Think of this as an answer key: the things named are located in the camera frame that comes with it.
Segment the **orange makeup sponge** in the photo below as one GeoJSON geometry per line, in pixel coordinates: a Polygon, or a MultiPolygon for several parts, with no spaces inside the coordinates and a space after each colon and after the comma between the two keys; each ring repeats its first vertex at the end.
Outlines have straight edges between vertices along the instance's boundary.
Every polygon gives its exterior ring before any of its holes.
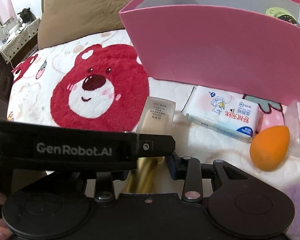
{"type": "Polygon", "coordinates": [[[250,145],[250,158],[253,164],[263,170],[278,168],[286,157],[290,141],[287,126],[273,126],[258,133],[250,145]]]}

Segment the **clear floss pick box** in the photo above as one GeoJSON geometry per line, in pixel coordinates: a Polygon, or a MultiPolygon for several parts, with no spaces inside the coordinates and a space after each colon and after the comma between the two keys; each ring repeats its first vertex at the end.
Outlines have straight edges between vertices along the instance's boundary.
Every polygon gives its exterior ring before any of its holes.
{"type": "Polygon", "coordinates": [[[288,105],[284,118],[290,132],[290,140],[293,144],[300,145],[300,101],[294,100],[288,105]]]}

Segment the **beige foundation bottle gold cap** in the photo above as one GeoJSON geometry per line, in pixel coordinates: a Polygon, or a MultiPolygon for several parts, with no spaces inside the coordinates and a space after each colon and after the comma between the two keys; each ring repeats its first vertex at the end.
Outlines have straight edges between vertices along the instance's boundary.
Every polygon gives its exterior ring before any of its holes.
{"type": "Polygon", "coordinates": [[[149,96],[136,132],[139,135],[137,168],[127,178],[125,193],[151,193],[157,166],[175,150],[171,137],[175,102],[149,96]]]}

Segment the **green yarn ball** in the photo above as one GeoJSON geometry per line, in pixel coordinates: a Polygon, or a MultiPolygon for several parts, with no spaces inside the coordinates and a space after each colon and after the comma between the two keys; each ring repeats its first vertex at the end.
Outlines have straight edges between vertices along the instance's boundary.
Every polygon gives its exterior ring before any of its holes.
{"type": "Polygon", "coordinates": [[[300,23],[296,20],[296,18],[286,9],[279,7],[272,7],[266,10],[266,15],[274,18],[278,18],[279,20],[283,20],[285,22],[291,23],[300,27],[300,23]]]}

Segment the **white wet wipes pack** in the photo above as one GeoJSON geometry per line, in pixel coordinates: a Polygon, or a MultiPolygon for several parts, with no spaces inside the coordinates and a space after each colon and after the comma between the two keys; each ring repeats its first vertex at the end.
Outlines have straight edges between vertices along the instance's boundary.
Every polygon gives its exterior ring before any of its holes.
{"type": "Polygon", "coordinates": [[[203,86],[193,87],[181,112],[190,122],[247,143],[260,118],[258,104],[203,86]]]}

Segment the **white patterned bedside cabinet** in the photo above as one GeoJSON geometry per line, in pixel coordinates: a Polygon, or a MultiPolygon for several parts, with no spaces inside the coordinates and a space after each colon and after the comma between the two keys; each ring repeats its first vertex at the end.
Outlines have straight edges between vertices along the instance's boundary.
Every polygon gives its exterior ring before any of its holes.
{"type": "Polygon", "coordinates": [[[10,63],[16,55],[23,49],[33,38],[37,37],[41,19],[38,18],[26,25],[17,34],[13,33],[8,41],[0,48],[2,58],[6,63],[10,63]]]}

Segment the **red bear plush blanket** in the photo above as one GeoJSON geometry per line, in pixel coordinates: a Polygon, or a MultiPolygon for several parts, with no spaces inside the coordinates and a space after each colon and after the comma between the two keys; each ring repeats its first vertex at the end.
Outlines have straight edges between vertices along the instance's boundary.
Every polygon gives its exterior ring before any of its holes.
{"type": "Polygon", "coordinates": [[[149,96],[176,104],[172,136],[180,156],[225,161],[284,190],[300,182],[300,158],[256,168],[249,144],[191,123],[181,110],[192,85],[149,77],[125,30],[39,50],[14,70],[7,119],[38,125],[132,132],[149,96]]]}

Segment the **dark figurine on cabinet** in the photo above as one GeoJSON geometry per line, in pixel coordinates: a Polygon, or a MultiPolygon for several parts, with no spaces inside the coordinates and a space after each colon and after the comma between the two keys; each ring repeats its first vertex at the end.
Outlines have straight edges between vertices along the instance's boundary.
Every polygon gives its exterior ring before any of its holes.
{"type": "Polygon", "coordinates": [[[21,25],[28,25],[37,19],[34,13],[31,12],[30,8],[24,8],[21,12],[17,13],[17,15],[18,23],[21,25]]]}

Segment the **brown pillow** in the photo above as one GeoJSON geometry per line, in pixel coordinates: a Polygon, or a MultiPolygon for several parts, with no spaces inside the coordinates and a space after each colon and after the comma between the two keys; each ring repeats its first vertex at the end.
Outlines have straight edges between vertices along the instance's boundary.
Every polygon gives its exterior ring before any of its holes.
{"type": "Polygon", "coordinates": [[[38,47],[123,29],[119,11],[132,0],[42,0],[38,47]]]}

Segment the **pink cardboard storage box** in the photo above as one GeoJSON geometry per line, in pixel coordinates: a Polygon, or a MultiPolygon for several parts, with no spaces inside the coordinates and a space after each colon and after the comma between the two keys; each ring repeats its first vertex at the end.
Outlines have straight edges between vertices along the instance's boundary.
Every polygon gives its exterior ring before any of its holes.
{"type": "Polygon", "coordinates": [[[300,27],[272,7],[300,23],[300,0],[132,0],[119,16],[149,76],[288,105],[300,101],[300,27]]]}

